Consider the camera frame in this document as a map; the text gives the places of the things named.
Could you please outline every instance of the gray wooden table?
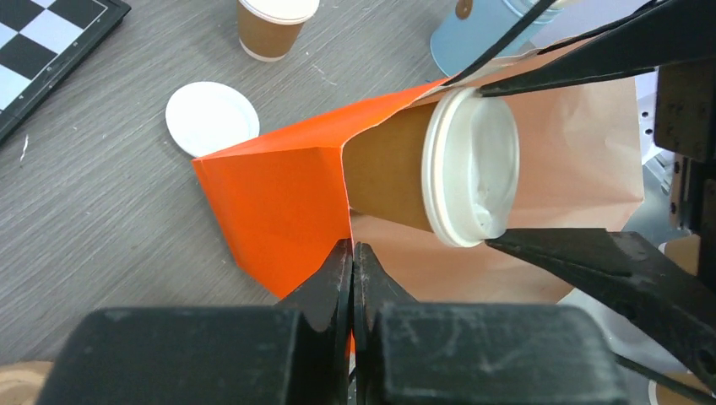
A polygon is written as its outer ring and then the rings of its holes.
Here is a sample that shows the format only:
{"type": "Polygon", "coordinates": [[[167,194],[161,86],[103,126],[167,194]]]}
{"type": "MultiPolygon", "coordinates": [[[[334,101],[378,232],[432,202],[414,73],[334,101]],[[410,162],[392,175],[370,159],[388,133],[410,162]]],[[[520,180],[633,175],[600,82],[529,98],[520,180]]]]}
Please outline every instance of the gray wooden table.
{"type": "Polygon", "coordinates": [[[442,76],[440,0],[322,0],[290,55],[256,62],[232,0],[128,0],[120,28],[0,148],[0,365],[52,359],[108,305],[275,298],[236,268],[164,109],[184,84],[227,84],[262,133],[442,76]],[[28,148],[20,161],[25,139],[28,148]]]}

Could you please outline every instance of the checkered board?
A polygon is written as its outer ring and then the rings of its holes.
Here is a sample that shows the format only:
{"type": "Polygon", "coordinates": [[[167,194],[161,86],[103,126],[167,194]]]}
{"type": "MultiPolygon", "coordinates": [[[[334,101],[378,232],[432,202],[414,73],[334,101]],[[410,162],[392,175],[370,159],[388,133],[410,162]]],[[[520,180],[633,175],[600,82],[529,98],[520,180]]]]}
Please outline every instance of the checkered board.
{"type": "Polygon", "coordinates": [[[119,0],[0,0],[0,142],[129,9],[119,0]]]}

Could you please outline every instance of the paper bag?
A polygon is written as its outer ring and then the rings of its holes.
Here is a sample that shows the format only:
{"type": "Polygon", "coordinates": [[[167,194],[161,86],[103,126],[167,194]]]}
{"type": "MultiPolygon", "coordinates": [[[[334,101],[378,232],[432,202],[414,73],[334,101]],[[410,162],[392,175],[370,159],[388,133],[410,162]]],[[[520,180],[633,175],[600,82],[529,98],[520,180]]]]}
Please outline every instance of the paper bag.
{"type": "MultiPolygon", "coordinates": [[[[497,60],[488,69],[512,66],[456,85],[537,68],[579,45],[497,60]]],[[[345,143],[408,106],[440,100],[444,82],[363,100],[195,159],[239,267],[283,298],[320,267],[337,240],[354,237],[371,243],[388,272],[418,299],[564,295],[563,283],[484,246],[447,248],[431,233],[365,216],[351,229],[345,143]]],[[[620,228],[643,199],[633,80],[506,100],[522,150],[510,225],[620,228]]]]}

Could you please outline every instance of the white lid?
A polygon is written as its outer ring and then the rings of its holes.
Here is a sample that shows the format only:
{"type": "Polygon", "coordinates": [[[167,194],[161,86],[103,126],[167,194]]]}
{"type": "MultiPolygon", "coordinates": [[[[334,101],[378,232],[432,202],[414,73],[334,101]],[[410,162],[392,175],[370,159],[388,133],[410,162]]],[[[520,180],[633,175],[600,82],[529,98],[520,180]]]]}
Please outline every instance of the white lid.
{"type": "Polygon", "coordinates": [[[428,126],[422,166],[426,213],[440,241],[471,247],[502,235],[518,175],[517,124],[507,103],[474,88],[446,94],[428,126]]]}
{"type": "Polygon", "coordinates": [[[187,84],[171,96],[165,116],[174,142],[195,158],[258,136],[251,102],[223,84],[187,84]]]}
{"type": "Polygon", "coordinates": [[[306,22],[316,13],[319,3],[320,0],[241,0],[258,17],[282,25],[306,22]]]}
{"type": "Polygon", "coordinates": [[[656,381],[649,380],[648,385],[649,405],[659,405],[659,397],[656,396],[656,381]]]}

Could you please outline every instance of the light blue cup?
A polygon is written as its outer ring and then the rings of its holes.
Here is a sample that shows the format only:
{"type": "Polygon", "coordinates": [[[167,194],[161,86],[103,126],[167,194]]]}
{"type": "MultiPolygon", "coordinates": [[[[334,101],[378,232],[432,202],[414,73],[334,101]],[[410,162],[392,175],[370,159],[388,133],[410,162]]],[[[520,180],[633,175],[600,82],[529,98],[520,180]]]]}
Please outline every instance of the light blue cup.
{"type": "MultiPolygon", "coordinates": [[[[532,0],[473,0],[466,19],[459,18],[457,10],[452,11],[430,38],[435,63],[447,76],[462,72],[512,28],[533,3],[532,0]]],[[[560,12],[561,9],[547,9],[498,56],[515,55],[560,12]]]]}

